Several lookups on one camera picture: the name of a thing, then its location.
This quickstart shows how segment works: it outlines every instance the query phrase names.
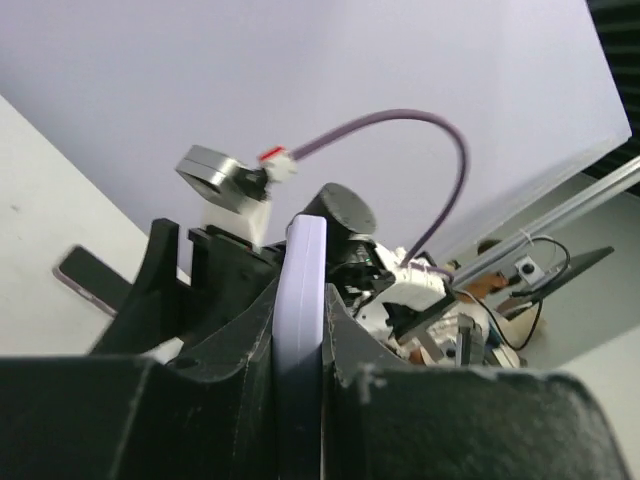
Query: white robot part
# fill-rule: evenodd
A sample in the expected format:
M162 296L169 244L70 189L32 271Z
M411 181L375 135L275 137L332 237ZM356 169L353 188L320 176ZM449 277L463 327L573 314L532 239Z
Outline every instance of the white robot part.
M254 251L260 251L271 215L271 200L246 198L240 212L233 212L213 203L205 203L202 225L215 225L249 242Z
M387 325L389 314L384 303L424 311L444 298L446 291L442 278L427 271L429 265L426 260L416 260L407 267L400 267L406 254L404 248L392 252L378 243L375 252L384 268L393 273L395 283L366 303L356 315L356 321L376 340L386 342L391 335L391 327Z
M380 293L376 301L405 305L421 312L446 296L444 281L438 274L426 269L428 264L425 260L416 260L407 267L400 267L406 254L403 248L391 252L378 243L375 251L385 269L395 276L394 284Z

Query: smartphone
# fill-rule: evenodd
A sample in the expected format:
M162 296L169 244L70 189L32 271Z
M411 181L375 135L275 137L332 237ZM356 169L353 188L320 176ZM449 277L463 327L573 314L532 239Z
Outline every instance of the smartphone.
M53 275L100 310L114 316L131 284L81 245L75 245L53 269Z

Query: black 3d-printed part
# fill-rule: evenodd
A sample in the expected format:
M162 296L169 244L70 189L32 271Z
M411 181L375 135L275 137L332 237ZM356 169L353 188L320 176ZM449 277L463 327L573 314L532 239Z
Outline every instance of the black 3d-printed part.
M371 235L376 219L369 206L355 192L337 183L327 183L300 212L327 220L327 264L347 261L358 244L349 242L353 234Z
M179 232L170 220L153 222L136 280L92 354L144 353L174 337L188 349L240 315L280 271L277 247L255 253L215 227L191 229L186 285L176 277Z
M330 290L328 479L631 478L600 408L578 381L407 365L372 341Z
M3 480L275 480L277 282L168 366L0 361ZM561 375L412 367L327 290L327 480L628 480L589 393Z

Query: white wall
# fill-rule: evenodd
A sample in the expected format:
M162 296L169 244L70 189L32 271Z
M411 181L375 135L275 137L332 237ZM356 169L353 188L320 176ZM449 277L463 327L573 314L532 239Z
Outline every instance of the white wall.
M2 97L0 225L0 356L85 353L110 318L53 268L80 244L132 281L147 236Z
M253 163L418 108L456 124L472 155L430 244L442 257L630 133L584 0L4 0L0 71L0 93L144 230L199 221L173 172L193 143ZM451 189L453 154L406 122L341 142L275 190L270 239L337 181L370 202L381 241L414 241Z
M603 408L635 478L640 479L640 327L563 365Z
M495 232L506 238L580 192L593 179L578 175ZM611 245L616 251L545 300L546 334L523 355L530 364L555 368L640 324L640 199L621 194L553 233L573 254ZM550 250L537 252L548 259ZM470 254L461 256L462 261Z

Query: black wire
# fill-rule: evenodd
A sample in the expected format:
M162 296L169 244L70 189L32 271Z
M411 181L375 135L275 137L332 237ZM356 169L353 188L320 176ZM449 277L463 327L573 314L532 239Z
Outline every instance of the black wire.
M542 313L542 300L537 302L538 311L536 312L536 317L533 319L533 324L531 325L531 330L529 330L527 338L524 339L524 342L522 342L522 345L519 345L517 347L511 345L509 340L507 340L507 337L505 336L504 332L500 328L500 325L498 324L498 320L496 320L496 316L493 314L491 309L487 307L484 304L484 302L481 300L478 300L478 304L482 308L484 308L487 311L487 313L491 316L491 319L493 320L493 324L495 325L496 329L498 330L498 333L500 334L500 337L502 338L502 341L507 345L507 347L511 348L512 350L515 350L516 352L519 352L520 350L523 350L527 345L529 345L529 342L531 341L531 338L533 338L533 334L535 333L536 328L538 327L538 322L540 321L540 314Z
M569 265L571 264L571 254L569 253L569 249L567 249L567 247L565 247L562 243L558 242L557 240L554 240L553 238L547 238L547 237L535 237L532 240L534 242L548 242L556 245L557 247L560 247L560 249L564 252L564 264L562 265L558 273L556 273L551 280L549 280L548 282L545 282L538 288L534 288L533 290L521 290L519 292L512 292L511 296L514 298L529 297L531 295L534 295L542 291L543 289L551 285L551 283L555 282L558 278L560 278L560 276L567 271L567 269L569 268Z

